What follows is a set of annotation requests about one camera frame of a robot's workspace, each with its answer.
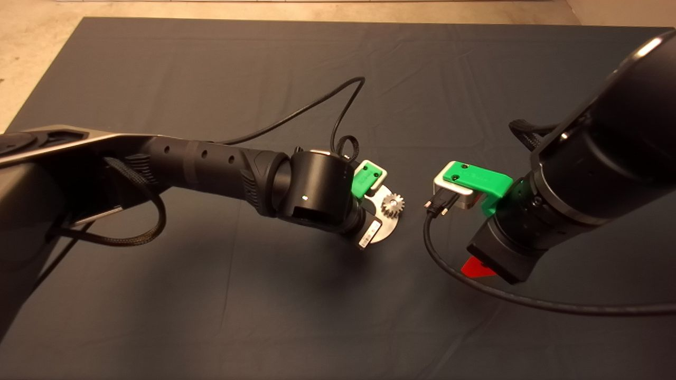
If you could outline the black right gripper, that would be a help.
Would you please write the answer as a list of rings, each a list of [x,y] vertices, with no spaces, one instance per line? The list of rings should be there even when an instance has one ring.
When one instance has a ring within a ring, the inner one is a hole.
[[[493,218],[481,224],[467,251],[473,256],[461,267],[463,275],[468,278],[498,275],[509,284],[529,279],[542,257],[542,250],[525,248],[511,241]]]

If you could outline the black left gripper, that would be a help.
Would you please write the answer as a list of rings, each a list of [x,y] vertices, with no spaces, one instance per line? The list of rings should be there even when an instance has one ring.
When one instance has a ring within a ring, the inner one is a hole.
[[[353,245],[360,250],[364,250],[375,239],[381,227],[381,219],[367,210],[360,210],[353,228]]]

